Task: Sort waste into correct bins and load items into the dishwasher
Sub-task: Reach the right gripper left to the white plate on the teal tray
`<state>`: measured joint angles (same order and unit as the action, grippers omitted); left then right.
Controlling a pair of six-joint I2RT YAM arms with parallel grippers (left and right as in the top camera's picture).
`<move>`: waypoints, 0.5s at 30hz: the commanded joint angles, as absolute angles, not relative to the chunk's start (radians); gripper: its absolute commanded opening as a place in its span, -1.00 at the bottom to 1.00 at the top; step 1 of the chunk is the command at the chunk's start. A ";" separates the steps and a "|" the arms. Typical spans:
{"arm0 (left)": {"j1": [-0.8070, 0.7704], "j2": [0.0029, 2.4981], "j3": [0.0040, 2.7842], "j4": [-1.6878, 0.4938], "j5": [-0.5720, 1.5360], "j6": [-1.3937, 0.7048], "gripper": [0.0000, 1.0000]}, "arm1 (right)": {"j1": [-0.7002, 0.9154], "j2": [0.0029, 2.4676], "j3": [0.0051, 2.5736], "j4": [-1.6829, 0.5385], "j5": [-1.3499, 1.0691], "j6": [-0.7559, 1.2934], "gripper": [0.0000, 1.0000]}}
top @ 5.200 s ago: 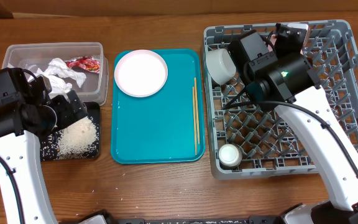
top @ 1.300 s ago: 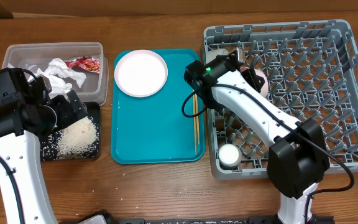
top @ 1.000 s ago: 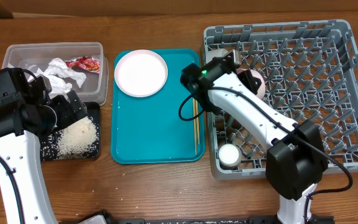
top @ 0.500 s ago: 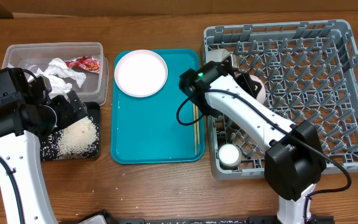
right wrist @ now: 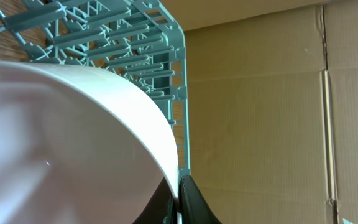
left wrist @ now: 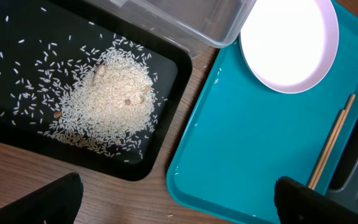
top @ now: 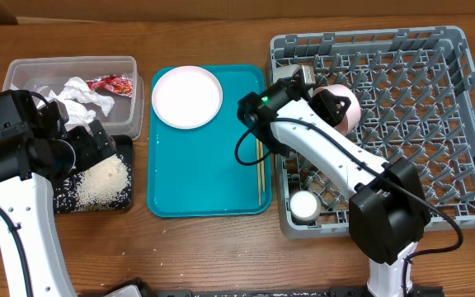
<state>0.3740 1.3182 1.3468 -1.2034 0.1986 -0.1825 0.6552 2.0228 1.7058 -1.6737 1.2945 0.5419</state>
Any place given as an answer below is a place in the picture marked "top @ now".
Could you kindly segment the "pink bowl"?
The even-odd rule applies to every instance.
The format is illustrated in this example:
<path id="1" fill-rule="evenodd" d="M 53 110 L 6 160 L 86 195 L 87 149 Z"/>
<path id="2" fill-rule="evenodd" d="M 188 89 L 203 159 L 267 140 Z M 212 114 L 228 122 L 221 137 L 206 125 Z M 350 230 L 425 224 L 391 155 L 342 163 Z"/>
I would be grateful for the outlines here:
<path id="1" fill-rule="evenodd" d="M 348 87 L 341 84 L 334 84 L 327 87 L 319 87 L 313 91 L 313 95 L 323 89 L 327 89 L 337 96 L 350 98 L 351 104 L 348 111 L 346 112 L 344 120 L 338 126 L 333 127 L 341 134 L 348 135 L 358 125 L 360 121 L 361 109 L 358 99 Z"/>

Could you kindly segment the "white paper cup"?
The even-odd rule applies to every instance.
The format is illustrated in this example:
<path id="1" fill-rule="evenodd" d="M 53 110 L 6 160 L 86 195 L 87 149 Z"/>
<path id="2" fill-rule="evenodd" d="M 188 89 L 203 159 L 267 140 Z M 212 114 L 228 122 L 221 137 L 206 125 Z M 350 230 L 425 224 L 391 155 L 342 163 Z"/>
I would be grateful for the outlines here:
<path id="1" fill-rule="evenodd" d="M 289 200 L 289 210 L 296 224 L 311 224 L 321 213 L 321 202 L 311 191 L 297 191 Z"/>

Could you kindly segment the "large pink plate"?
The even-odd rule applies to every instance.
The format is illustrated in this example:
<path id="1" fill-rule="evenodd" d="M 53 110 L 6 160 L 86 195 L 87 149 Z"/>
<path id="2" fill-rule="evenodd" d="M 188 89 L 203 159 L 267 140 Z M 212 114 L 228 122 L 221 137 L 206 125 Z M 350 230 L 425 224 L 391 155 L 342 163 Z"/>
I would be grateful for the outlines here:
<path id="1" fill-rule="evenodd" d="M 193 130 L 208 124 L 219 113 L 223 89 L 207 69 L 181 66 L 157 80 L 151 103 L 158 119 L 166 125 Z"/>

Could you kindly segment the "grey bowl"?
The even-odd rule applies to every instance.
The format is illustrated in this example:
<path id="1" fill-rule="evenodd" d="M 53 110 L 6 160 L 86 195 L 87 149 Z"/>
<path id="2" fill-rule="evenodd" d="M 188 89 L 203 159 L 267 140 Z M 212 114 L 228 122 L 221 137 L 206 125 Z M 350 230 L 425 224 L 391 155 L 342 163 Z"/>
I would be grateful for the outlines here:
<path id="1" fill-rule="evenodd" d="M 276 68 L 272 71 L 272 83 L 276 83 L 282 78 L 292 78 L 294 73 L 298 70 L 300 70 L 300 66 L 298 64 Z"/>

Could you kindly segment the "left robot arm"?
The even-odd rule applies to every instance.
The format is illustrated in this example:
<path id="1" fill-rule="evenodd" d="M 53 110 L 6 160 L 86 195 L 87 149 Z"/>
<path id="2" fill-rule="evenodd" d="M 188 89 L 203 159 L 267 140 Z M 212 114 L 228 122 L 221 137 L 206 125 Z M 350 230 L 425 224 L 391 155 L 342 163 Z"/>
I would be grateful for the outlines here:
<path id="1" fill-rule="evenodd" d="M 0 251 L 12 296 L 74 296 L 54 222 L 54 184 L 116 154 L 99 120 L 67 130 L 39 93 L 0 92 Z"/>

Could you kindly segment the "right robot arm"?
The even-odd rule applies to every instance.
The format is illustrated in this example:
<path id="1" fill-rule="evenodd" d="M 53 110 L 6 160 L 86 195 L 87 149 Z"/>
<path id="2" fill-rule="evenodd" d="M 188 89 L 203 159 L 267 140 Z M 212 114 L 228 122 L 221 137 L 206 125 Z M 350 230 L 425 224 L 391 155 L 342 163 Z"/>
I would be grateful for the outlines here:
<path id="1" fill-rule="evenodd" d="M 268 154 L 296 151 L 347 198 L 349 235 L 369 258 L 361 296 L 441 296 L 441 289 L 412 284 L 412 261 L 460 248 L 463 231 L 426 200 L 411 161 L 391 163 L 347 138 L 360 117 L 355 94 L 342 84 L 318 87 L 309 66 L 237 103 L 246 133 Z"/>

